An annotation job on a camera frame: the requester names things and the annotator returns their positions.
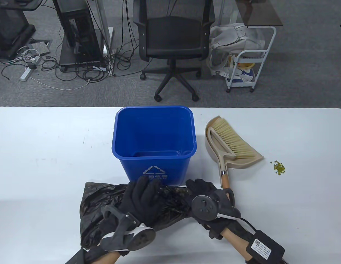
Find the wooden handle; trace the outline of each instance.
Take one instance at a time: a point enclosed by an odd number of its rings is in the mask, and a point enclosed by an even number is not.
[[[233,247],[244,257],[246,261],[252,259],[252,256],[246,251],[246,247],[249,245],[246,240],[238,237],[228,228],[225,228],[221,235],[233,245]]]
[[[222,175],[222,188],[223,189],[230,188],[228,174],[223,174]]]

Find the white table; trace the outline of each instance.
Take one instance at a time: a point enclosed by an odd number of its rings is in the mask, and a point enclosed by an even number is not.
[[[0,107],[0,264],[64,264],[79,249],[86,181],[127,183],[111,152],[119,108]],[[341,264],[341,109],[192,108],[198,150],[187,178],[219,184],[204,129],[221,115],[265,156],[230,171],[242,216],[294,264]],[[278,176],[270,162],[286,173]],[[185,219],[118,263],[244,263]]]

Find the hand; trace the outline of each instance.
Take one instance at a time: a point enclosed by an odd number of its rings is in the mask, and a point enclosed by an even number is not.
[[[149,182],[147,176],[142,176],[137,182],[131,181],[124,193],[123,200],[118,206],[122,213],[130,213],[141,223],[151,226],[160,214],[164,200],[158,196],[161,185],[160,180]],[[110,215],[102,221],[100,229],[103,234],[114,232],[118,226],[118,220]]]
[[[186,187],[192,192],[190,199],[188,200],[189,205],[191,206],[192,200],[198,195],[211,195],[213,192],[217,190],[217,188],[213,185],[212,182],[206,182],[202,179],[188,180],[186,181]],[[197,219],[194,217],[198,223],[202,224],[204,228],[210,230],[209,236],[213,239],[222,239],[221,233],[227,227],[230,231],[232,231],[237,236],[241,237],[246,241],[250,241],[252,234],[245,230],[238,221],[230,220],[226,218],[216,218],[212,221],[204,221],[201,219]]]

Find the computer tower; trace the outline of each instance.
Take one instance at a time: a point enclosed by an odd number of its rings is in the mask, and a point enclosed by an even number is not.
[[[66,44],[75,55],[76,62],[102,60],[104,41],[99,30],[94,28],[86,0],[53,0],[53,3],[64,29]]]
[[[22,11],[0,7],[0,59],[14,59],[35,31]]]

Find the black garbage bag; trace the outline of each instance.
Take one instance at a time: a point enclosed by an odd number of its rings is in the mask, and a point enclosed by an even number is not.
[[[111,185],[106,183],[86,182],[80,205],[80,234],[81,246],[90,249],[98,245],[103,237],[99,224],[103,220],[101,208],[105,205],[119,206],[123,199],[127,185]],[[165,229],[176,222],[190,216],[190,207],[185,202],[189,195],[185,187],[163,186],[160,196],[165,198],[166,203],[162,213],[150,226],[156,231]]]

